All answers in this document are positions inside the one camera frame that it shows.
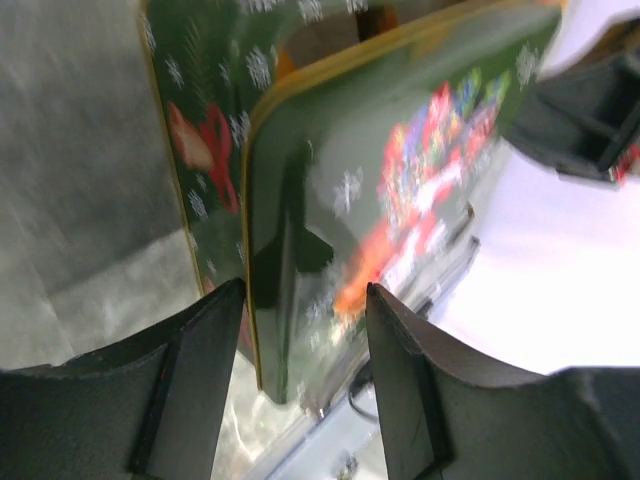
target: red ribbon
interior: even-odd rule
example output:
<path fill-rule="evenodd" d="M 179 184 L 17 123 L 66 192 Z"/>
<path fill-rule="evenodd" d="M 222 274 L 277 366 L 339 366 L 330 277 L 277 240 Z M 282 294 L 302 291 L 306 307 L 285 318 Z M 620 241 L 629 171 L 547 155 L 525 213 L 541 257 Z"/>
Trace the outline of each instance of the red ribbon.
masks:
<path fill-rule="evenodd" d="M 640 146 L 631 145 L 631 147 L 623 154 L 620 164 L 615 169 L 615 180 L 617 182 L 624 181 L 627 173 L 638 160 L 640 160 Z"/>
<path fill-rule="evenodd" d="M 232 150 L 231 130 L 217 105 L 209 106 L 207 123 L 200 125 L 200 133 L 213 155 L 214 165 L 209 170 L 209 178 L 215 185 L 224 208 L 231 213 L 237 213 L 238 197 L 229 173 L 229 158 Z"/>

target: white snowflake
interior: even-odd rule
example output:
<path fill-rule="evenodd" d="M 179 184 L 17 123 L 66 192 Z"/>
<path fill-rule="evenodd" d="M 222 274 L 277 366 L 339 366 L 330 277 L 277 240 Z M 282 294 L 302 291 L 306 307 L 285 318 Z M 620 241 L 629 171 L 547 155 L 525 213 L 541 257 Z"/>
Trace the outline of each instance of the white snowflake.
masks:
<path fill-rule="evenodd" d="M 369 4 L 367 0 L 346 0 L 347 1 L 347 11 L 351 14 L 364 12 L 369 9 Z"/>
<path fill-rule="evenodd" d="M 362 167 L 358 167 L 355 174 L 345 172 L 339 186 L 333 187 L 335 198 L 333 200 L 333 210 L 336 218 L 348 215 L 351 211 L 351 204 L 360 198 L 362 189 Z"/>
<path fill-rule="evenodd" d="M 270 12 L 280 0 L 236 0 L 240 12 L 243 14 Z"/>
<path fill-rule="evenodd" d="M 351 326 L 350 322 L 351 319 L 343 318 L 342 320 L 336 321 L 331 325 L 329 338 L 331 338 L 331 344 L 334 347 L 342 343 L 342 340 L 344 339 Z"/>
<path fill-rule="evenodd" d="M 316 321 L 322 319 L 325 315 L 325 310 L 322 308 L 322 305 L 319 302 L 313 302 L 305 313 L 307 320 L 309 323 L 315 323 Z"/>
<path fill-rule="evenodd" d="M 149 23 L 149 19 L 143 13 L 141 15 L 142 28 L 144 29 L 144 37 L 147 41 L 147 47 L 149 47 L 149 51 L 153 55 L 156 51 L 156 39 L 153 36 L 153 30 L 151 30 L 151 23 Z"/>
<path fill-rule="evenodd" d="M 304 391 L 307 389 L 307 386 L 305 385 L 304 382 L 300 382 L 297 386 L 296 386 L 296 393 L 298 394 L 298 397 L 302 397 L 302 395 L 304 395 Z"/>
<path fill-rule="evenodd" d="M 220 76 L 222 77 L 222 81 L 225 86 L 231 86 L 231 78 L 229 77 L 229 66 L 225 63 L 219 63 L 218 68 L 220 69 Z"/>
<path fill-rule="evenodd" d="M 209 217 L 202 198 L 200 198 L 200 195 L 198 195 L 195 190 L 191 190 L 187 197 L 189 198 L 189 204 L 191 205 L 193 213 L 195 213 L 200 220 L 205 220 Z"/>
<path fill-rule="evenodd" d="M 218 269 L 215 267 L 213 262 L 209 259 L 207 260 L 207 269 L 214 277 L 218 274 Z"/>
<path fill-rule="evenodd" d="M 240 261 L 244 265 L 245 256 L 244 256 L 244 245 L 242 242 L 236 242 L 236 251 L 238 252 L 238 256 L 240 257 Z"/>
<path fill-rule="evenodd" d="M 199 173 L 199 174 L 196 175 L 196 181 L 198 182 L 198 185 L 200 186 L 202 191 L 206 192 L 207 191 L 207 181 L 204 179 L 202 174 Z"/>
<path fill-rule="evenodd" d="M 531 77 L 536 73 L 538 64 L 540 63 L 540 55 L 538 49 L 531 50 L 529 43 L 525 43 L 516 58 L 516 72 L 518 74 L 518 83 L 520 90 L 529 83 Z"/>
<path fill-rule="evenodd" d="M 298 0 L 298 10 L 305 24 L 319 22 L 323 18 L 322 5 L 318 0 Z"/>
<path fill-rule="evenodd" d="M 180 71 L 178 63 L 171 55 L 169 55 L 169 58 L 167 58 L 164 63 L 167 66 L 167 71 L 169 72 L 169 76 L 171 77 L 171 80 L 173 80 L 173 83 L 182 89 L 184 86 L 184 80 L 182 79 L 182 72 Z"/>
<path fill-rule="evenodd" d="M 266 90 L 271 86 L 271 72 L 269 71 L 269 61 L 267 56 L 258 47 L 253 47 L 246 58 L 247 70 L 251 75 L 253 85 Z"/>
<path fill-rule="evenodd" d="M 309 348 L 312 352 L 315 352 L 318 346 L 320 345 L 320 332 L 314 332 L 313 335 L 309 336 Z"/>
<path fill-rule="evenodd" d="M 328 313 L 333 309 L 333 299 L 335 296 L 336 293 L 333 290 L 327 289 L 322 295 L 320 295 L 320 297 L 318 297 L 318 301 L 320 302 L 320 305 L 322 305 L 322 308 L 324 308 L 325 312 Z"/>
<path fill-rule="evenodd" d="M 229 117 L 229 126 L 231 127 L 231 136 L 236 147 L 242 147 L 249 138 L 249 130 L 251 130 L 251 120 L 249 114 L 242 112 L 240 115 L 231 115 Z"/>

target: christmas illustration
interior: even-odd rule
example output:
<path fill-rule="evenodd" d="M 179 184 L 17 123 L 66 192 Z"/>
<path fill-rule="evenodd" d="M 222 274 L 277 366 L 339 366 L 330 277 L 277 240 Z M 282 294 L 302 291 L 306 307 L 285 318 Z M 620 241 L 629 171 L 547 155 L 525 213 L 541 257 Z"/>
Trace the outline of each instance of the christmas illustration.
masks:
<path fill-rule="evenodd" d="M 174 103 L 169 103 L 168 110 L 171 139 L 184 164 L 206 172 L 222 205 L 229 212 L 238 213 L 238 197 L 229 173 L 231 130 L 222 111 L 210 105 L 207 121 L 196 129 Z"/>
<path fill-rule="evenodd" d="M 490 145 L 509 84 L 506 72 L 488 83 L 478 102 L 481 72 L 475 69 L 454 92 L 445 83 L 408 124 L 393 128 L 378 185 L 383 215 L 351 261 L 350 279 L 334 300 L 337 315 L 361 315 L 369 282 L 398 292 L 419 261 L 446 239 L 438 206 L 461 193 L 470 168 Z"/>

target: white surface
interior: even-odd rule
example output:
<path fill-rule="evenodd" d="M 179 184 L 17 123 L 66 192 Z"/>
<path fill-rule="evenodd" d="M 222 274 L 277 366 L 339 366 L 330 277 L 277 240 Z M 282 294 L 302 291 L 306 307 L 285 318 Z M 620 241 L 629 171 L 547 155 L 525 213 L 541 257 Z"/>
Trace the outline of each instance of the white surface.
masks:
<path fill-rule="evenodd" d="M 638 0 L 582 0 L 545 67 L 565 66 Z M 473 347 L 539 373 L 640 365 L 640 184 L 559 179 L 517 153 L 480 230 L 481 250 L 438 324 Z"/>
<path fill-rule="evenodd" d="M 640 0 L 571 0 L 542 72 L 555 73 L 575 63 L 607 29 L 640 15 Z"/>

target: gray floor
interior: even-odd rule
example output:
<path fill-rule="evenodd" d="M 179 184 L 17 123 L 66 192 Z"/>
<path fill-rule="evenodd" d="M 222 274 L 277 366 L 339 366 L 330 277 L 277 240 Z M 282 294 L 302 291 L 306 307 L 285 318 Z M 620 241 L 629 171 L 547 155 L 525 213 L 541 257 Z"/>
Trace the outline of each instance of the gray floor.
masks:
<path fill-rule="evenodd" d="M 198 296 L 137 3 L 0 5 L 0 368 L 62 363 Z M 213 477 L 298 414 L 237 357 Z"/>

